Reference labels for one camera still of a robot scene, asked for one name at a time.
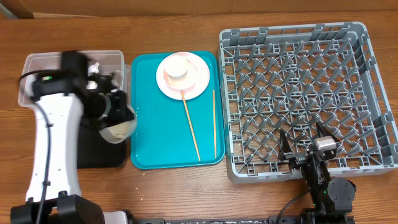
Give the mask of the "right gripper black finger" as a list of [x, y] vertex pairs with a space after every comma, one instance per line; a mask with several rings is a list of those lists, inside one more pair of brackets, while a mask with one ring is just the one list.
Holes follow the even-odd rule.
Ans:
[[293, 150], [287, 140], [286, 133], [283, 129], [279, 130], [279, 153], [278, 158], [280, 161], [287, 161], [293, 158]]
[[338, 144], [339, 139], [334, 136], [326, 127], [320, 122], [316, 122], [318, 137], [315, 139], [316, 144]]

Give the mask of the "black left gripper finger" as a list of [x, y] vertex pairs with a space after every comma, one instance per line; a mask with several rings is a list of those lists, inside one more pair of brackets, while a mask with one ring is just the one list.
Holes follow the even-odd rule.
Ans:
[[115, 126], [127, 121], [132, 121], [136, 115], [128, 108], [127, 94], [118, 90], [111, 93], [111, 108], [107, 116], [107, 127]]
[[113, 83], [114, 73], [108, 75], [95, 74], [95, 82], [97, 83], [96, 92], [98, 93], [111, 93], [112, 90], [117, 89]]

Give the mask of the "white rice pile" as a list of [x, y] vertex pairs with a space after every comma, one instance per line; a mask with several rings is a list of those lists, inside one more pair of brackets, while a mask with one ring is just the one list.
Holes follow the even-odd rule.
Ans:
[[116, 139], [122, 139], [126, 136], [130, 129], [130, 122], [124, 122], [120, 123], [114, 126], [111, 126], [108, 128], [110, 133], [114, 136]]

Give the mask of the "white napkin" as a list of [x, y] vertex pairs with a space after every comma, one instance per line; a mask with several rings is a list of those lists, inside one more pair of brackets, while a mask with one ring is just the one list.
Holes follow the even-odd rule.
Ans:
[[97, 76], [100, 74], [100, 63], [95, 62], [88, 67], [88, 84], [87, 89], [94, 90], [98, 87]]

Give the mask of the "grey bowl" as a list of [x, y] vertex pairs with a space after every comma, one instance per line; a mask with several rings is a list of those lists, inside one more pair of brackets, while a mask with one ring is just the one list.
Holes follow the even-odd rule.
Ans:
[[136, 112], [130, 105], [127, 105], [127, 109], [134, 115], [134, 119], [102, 129], [99, 134], [104, 140], [112, 144], [118, 144], [126, 140], [136, 130]]

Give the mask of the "wooden chopstick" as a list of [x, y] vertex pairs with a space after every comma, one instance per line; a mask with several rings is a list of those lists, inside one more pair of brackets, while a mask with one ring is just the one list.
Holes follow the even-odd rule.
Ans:
[[184, 104], [184, 108], [185, 108], [188, 124], [189, 124], [189, 127], [190, 127], [190, 131], [191, 131], [193, 144], [194, 144], [194, 147], [195, 147], [195, 150], [196, 150], [197, 158], [198, 158], [199, 161], [201, 161], [201, 157], [200, 157], [200, 153], [199, 153], [198, 145], [197, 145], [197, 140], [196, 140], [196, 137], [195, 137], [195, 133], [194, 133], [193, 126], [192, 126], [192, 121], [191, 121], [191, 118], [190, 118], [190, 113], [189, 113], [187, 102], [186, 102], [186, 99], [185, 99], [185, 94], [184, 94], [183, 91], [181, 91], [180, 93], [181, 93], [181, 96], [182, 96], [182, 101], [183, 101], [183, 104]]
[[212, 106], [213, 106], [213, 146], [215, 159], [217, 158], [217, 138], [216, 138], [216, 106], [215, 106], [215, 90], [212, 91]]

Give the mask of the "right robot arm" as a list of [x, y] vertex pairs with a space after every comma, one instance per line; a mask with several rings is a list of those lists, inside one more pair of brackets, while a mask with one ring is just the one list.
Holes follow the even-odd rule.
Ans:
[[316, 127], [318, 137], [306, 151], [297, 153], [291, 149], [286, 132], [279, 131], [279, 160], [288, 161], [290, 169], [299, 169], [308, 189], [281, 209], [276, 223], [281, 223], [285, 210], [306, 194], [311, 195], [313, 207], [304, 208], [295, 223], [354, 223], [347, 214], [353, 209], [356, 186], [348, 179], [332, 178], [326, 165], [336, 157], [340, 140], [321, 122], [316, 122]]

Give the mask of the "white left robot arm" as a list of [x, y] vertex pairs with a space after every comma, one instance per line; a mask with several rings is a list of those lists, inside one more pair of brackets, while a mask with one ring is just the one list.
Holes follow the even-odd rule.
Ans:
[[35, 114], [32, 177], [12, 223], [135, 223], [129, 210], [104, 212], [84, 198], [80, 168], [124, 164], [137, 126], [119, 50], [30, 54], [18, 80], [21, 106]]

